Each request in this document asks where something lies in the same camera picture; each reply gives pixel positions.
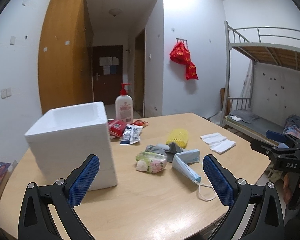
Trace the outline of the person's right hand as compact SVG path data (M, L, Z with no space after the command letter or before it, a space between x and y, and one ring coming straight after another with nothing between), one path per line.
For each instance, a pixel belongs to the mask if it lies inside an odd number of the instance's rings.
M283 181L283 200L285 204L289 204L291 198L292 198L292 192L289 188L289 173L287 173Z

